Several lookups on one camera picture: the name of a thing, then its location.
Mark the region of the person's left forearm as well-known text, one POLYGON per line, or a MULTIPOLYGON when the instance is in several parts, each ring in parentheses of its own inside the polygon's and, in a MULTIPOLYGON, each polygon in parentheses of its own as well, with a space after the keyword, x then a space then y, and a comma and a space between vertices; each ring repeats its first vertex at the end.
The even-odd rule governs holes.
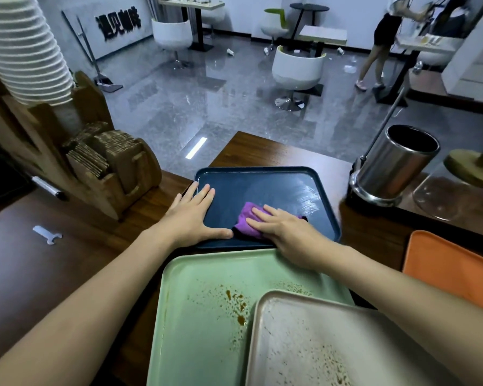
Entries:
POLYGON ((89 386, 175 235, 157 224, 0 358, 0 386, 89 386))

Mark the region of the stack of white paper cups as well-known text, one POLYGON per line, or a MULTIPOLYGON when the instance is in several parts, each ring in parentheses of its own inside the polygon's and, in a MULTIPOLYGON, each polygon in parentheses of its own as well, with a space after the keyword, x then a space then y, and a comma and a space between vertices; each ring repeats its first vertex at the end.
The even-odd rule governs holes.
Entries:
POLYGON ((0 81, 19 102, 71 102, 75 83, 37 0, 0 0, 0 81))

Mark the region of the stack of cardboard cup sleeves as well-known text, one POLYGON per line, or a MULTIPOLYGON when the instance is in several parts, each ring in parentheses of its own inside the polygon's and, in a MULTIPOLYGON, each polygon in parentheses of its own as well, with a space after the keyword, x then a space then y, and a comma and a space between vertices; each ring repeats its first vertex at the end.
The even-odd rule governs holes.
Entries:
POLYGON ((62 151, 101 180, 110 173, 130 175, 132 159, 143 147, 128 133, 99 121, 84 125, 63 143, 62 151))

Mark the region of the wooden counter organizer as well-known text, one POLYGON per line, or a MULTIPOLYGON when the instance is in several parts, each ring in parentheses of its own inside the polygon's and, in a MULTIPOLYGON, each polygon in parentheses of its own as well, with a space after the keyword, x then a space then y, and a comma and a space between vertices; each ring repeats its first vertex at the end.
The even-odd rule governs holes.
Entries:
POLYGON ((115 129, 98 86, 82 71, 74 77, 77 86, 71 102, 58 106, 19 103, 0 81, 0 145, 30 173, 119 220, 125 210, 161 184, 162 170, 141 138, 134 138, 143 151, 133 157, 130 175, 110 173, 101 180, 62 151, 63 143, 87 123, 103 121, 115 129))

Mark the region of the black marker pen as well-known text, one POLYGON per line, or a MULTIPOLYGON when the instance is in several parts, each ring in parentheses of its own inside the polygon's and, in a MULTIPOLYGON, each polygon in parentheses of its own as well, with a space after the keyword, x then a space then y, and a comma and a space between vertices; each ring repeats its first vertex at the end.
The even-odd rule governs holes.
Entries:
POLYGON ((32 176, 31 177, 32 182, 34 182, 39 188, 44 189, 51 195, 55 196, 57 199, 61 201, 69 201, 68 196, 65 194, 64 191, 59 189, 58 187, 52 185, 51 183, 45 181, 39 176, 32 176))

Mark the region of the person's right forearm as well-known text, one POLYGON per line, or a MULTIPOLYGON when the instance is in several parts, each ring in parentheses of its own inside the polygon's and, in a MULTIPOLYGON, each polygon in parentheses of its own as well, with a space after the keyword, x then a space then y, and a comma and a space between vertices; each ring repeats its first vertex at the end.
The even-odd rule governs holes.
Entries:
POLYGON ((483 386, 483 308, 324 240, 315 267, 393 321, 467 386, 483 386))

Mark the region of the person's right hand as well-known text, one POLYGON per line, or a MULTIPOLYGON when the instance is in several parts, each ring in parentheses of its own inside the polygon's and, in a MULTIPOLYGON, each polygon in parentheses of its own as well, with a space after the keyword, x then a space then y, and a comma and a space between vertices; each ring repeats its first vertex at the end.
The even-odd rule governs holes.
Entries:
POLYGON ((321 271, 322 251, 328 239, 307 221, 282 209, 264 205, 252 208, 246 223, 271 240, 281 255, 302 268, 321 271))

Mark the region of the stained light green tray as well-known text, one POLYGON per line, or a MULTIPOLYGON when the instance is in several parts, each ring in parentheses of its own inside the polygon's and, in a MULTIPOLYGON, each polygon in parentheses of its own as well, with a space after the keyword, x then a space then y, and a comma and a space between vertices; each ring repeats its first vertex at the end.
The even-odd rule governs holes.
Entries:
POLYGON ((162 274, 147 386, 242 386, 253 309, 271 290, 354 305, 346 287, 276 249, 177 257, 162 274))

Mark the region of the white tub chair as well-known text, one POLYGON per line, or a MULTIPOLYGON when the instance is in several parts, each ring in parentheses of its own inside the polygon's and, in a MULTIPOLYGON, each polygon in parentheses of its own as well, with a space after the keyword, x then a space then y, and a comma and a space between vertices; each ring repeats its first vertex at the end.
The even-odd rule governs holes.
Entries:
POLYGON ((276 107, 289 112, 304 109, 304 101, 295 99, 294 93, 316 87, 322 77, 325 58, 325 53, 319 57, 297 57, 285 52, 282 45, 277 46, 272 76, 281 88, 287 90, 287 96, 276 98, 276 107))
POLYGON ((193 32, 189 20, 179 23, 165 23, 153 18, 151 24, 156 44, 174 54, 174 68, 188 68, 190 63, 179 59, 179 51, 187 50, 193 44, 193 32))

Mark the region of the person's left hand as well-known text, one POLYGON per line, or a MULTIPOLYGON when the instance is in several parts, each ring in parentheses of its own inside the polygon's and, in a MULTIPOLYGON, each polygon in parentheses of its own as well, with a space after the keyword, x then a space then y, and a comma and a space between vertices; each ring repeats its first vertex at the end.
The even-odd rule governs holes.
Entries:
POLYGON ((195 207, 184 207, 184 194, 177 194, 163 218, 155 225, 158 238, 167 241, 172 249, 195 246, 204 239, 204 219, 214 196, 215 189, 209 184, 197 189, 195 207))

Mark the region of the broom with dustpan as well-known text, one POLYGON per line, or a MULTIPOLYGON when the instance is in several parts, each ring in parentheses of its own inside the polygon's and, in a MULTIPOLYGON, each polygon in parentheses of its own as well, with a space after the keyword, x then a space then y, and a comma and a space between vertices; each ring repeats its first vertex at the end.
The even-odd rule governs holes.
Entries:
POLYGON ((114 44, 112 40, 120 38, 122 35, 108 41, 104 40, 95 21, 95 16, 107 14, 100 12, 100 6, 101 4, 96 2, 66 5, 62 9, 62 13, 74 33, 80 49, 95 68, 96 76, 93 79, 96 85, 105 92, 115 92, 123 86, 114 84, 99 70, 96 58, 103 58, 121 48, 121 44, 114 44))

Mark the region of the stainless steel cylinder container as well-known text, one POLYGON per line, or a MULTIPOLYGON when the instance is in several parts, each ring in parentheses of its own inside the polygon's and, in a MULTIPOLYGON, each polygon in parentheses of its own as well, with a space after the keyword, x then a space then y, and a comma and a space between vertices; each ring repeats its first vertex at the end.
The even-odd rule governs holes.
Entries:
POLYGON ((404 124, 386 128, 359 169, 349 177, 348 195, 378 207, 396 207, 407 186, 438 155, 430 133, 404 124))

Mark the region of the square light top table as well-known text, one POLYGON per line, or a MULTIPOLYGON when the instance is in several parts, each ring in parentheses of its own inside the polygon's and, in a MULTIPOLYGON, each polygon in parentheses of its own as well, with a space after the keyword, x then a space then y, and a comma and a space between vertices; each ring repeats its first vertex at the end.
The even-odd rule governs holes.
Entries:
POLYGON ((299 77, 303 82, 298 87, 308 89, 295 90, 295 92, 320 97, 324 87, 323 84, 319 83, 325 59, 325 54, 322 53, 323 48, 325 45, 345 46, 347 43, 347 31, 306 25, 301 30, 299 37, 305 42, 316 43, 316 50, 313 57, 299 58, 299 77))

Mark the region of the orange tray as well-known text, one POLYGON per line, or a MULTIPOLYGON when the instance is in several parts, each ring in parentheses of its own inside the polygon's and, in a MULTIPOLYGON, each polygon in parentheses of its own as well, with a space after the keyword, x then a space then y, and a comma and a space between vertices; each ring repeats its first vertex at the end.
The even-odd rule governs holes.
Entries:
POLYGON ((402 272, 483 308, 483 257, 433 233, 412 232, 402 272))

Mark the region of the black lettered wall sign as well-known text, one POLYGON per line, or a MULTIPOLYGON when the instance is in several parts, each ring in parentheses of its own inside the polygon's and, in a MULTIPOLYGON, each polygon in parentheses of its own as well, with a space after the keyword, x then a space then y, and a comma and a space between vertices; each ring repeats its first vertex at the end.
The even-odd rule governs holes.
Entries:
POLYGON ((139 12, 134 5, 126 10, 95 16, 95 21, 105 41, 142 27, 139 12))

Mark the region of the round black table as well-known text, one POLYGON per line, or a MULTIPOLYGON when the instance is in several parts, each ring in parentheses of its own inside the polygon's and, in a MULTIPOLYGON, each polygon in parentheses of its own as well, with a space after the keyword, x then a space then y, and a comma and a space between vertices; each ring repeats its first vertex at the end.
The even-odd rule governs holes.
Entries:
POLYGON ((318 4, 313 4, 313 3, 291 3, 290 4, 290 7, 294 10, 297 10, 299 11, 299 16, 296 20, 296 24, 295 24, 295 27, 294 27, 294 30, 292 32, 292 35, 291 35, 291 38, 290 38, 290 42, 289 42, 289 45, 288 45, 288 50, 295 50, 296 49, 296 34, 297 34, 297 30, 299 28, 299 25, 300 25, 300 22, 301 22, 301 19, 303 17, 303 14, 304 12, 310 12, 311 15, 312 15, 312 25, 315 25, 315 19, 316 19, 316 13, 320 13, 320 12, 328 12, 330 10, 330 7, 326 6, 326 5, 318 5, 318 4))

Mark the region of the glass jar with wooden lid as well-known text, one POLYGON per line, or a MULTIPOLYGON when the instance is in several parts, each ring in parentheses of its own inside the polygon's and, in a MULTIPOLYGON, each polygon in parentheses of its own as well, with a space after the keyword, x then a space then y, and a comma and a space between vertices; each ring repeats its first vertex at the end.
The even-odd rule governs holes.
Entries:
POLYGON ((413 191, 424 213, 451 221, 483 201, 483 152, 453 149, 413 191))

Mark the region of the thin metal rod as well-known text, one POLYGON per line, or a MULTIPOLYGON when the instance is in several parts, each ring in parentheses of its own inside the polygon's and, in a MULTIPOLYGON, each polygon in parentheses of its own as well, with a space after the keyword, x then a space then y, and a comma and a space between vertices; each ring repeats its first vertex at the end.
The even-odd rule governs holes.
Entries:
POLYGON ((406 86, 403 86, 401 88, 397 98, 395 99, 394 103, 390 107, 390 109, 389 109, 388 113, 386 114, 384 120, 381 122, 380 129, 378 130, 377 134, 374 136, 374 139, 372 140, 370 146, 367 148, 367 151, 363 155, 361 155, 361 157, 360 157, 361 167, 365 164, 368 154, 370 153, 371 149, 375 145, 375 143, 378 140, 382 131, 385 129, 385 126, 387 125, 387 123, 389 122, 391 117, 393 116, 393 113, 396 110, 396 108, 398 107, 399 103, 401 101, 403 101, 407 91, 408 91, 408 88, 406 86))

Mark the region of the light top table with black leg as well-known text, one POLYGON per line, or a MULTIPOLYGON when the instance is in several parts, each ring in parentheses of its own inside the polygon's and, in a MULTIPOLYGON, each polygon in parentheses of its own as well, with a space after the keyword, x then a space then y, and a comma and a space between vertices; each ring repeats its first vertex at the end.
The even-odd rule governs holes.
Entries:
POLYGON ((376 103, 392 105, 395 102, 399 97, 399 92, 403 87, 405 77, 408 71, 417 63, 420 52, 425 51, 435 54, 453 55, 463 41, 464 39, 462 38, 450 38, 431 34, 425 36, 396 35, 395 44, 404 48, 406 51, 410 51, 410 54, 407 56, 392 86, 383 90, 377 90, 376 88, 372 90, 376 103))

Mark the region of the white and green chair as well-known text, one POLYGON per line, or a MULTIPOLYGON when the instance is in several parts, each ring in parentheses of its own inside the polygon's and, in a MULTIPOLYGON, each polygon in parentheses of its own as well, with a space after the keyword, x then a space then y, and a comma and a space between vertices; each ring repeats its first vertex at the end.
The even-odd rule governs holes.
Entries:
POLYGON ((275 40, 281 38, 289 32, 289 26, 285 18, 285 10, 280 8, 264 9, 261 20, 261 32, 271 38, 271 52, 275 49, 275 40))

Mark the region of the white cabinet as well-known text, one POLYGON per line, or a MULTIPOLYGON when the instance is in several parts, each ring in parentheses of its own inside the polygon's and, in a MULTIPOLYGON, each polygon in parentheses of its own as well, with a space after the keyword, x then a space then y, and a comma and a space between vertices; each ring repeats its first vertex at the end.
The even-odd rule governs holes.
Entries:
POLYGON ((441 74, 446 93, 483 102, 483 16, 441 74))

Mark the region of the dark blue tray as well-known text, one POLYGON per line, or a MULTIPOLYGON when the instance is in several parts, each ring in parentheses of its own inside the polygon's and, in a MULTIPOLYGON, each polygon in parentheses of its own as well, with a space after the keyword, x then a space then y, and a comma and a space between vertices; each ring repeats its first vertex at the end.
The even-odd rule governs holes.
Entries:
POLYGON ((233 228, 246 202, 270 205, 305 217, 317 231, 339 242, 341 228, 319 175, 309 167, 209 167, 195 174, 201 189, 215 189, 207 227, 233 228))

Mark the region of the light top rectangular table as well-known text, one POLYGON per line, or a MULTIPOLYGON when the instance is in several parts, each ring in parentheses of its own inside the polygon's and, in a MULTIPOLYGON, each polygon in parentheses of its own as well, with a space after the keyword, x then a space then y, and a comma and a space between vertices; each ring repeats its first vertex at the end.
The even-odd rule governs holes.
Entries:
POLYGON ((202 26, 202 11, 215 11, 225 6, 223 1, 214 0, 157 0, 160 5, 174 6, 181 8, 183 18, 189 19, 188 9, 194 11, 195 14, 195 31, 197 41, 190 46, 190 50, 207 52, 213 49, 213 45, 204 43, 204 32, 202 26))

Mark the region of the stained beige tray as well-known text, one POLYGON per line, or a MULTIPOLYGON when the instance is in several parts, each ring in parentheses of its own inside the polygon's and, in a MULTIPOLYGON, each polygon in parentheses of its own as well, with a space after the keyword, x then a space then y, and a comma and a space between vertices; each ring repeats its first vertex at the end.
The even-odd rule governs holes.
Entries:
POLYGON ((245 386, 463 386, 379 311, 285 291, 255 308, 245 386))

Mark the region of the small white plastic wrench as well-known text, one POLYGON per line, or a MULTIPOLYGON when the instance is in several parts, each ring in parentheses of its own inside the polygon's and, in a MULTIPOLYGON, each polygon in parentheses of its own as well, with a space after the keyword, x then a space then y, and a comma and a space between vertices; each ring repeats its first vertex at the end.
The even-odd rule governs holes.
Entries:
POLYGON ((50 246, 56 244, 57 239, 62 239, 63 235, 61 233, 52 233, 49 230, 45 229, 42 226, 36 225, 32 228, 32 230, 46 239, 46 243, 50 246))

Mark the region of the purple cleaning cloth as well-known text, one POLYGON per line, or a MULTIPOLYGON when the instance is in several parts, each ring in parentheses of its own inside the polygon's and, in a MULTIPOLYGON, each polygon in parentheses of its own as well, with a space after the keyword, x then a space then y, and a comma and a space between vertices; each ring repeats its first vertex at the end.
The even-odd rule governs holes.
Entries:
POLYGON ((245 204, 234 228, 237 233, 259 240, 266 240, 277 247, 285 246, 285 249, 287 246, 291 246, 291 249, 294 249, 295 246, 315 245, 324 239, 322 234, 309 224, 308 220, 304 220, 302 216, 292 214, 292 217, 290 218, 274 218, 267 214, 263 207, 256 206, 253 203, 245 204), (272 242, 260 237, 259 233, 246 223, 246 220, 256 220, 260 222, 270 220, 278 221, 279 239, 276 242, 272 242))

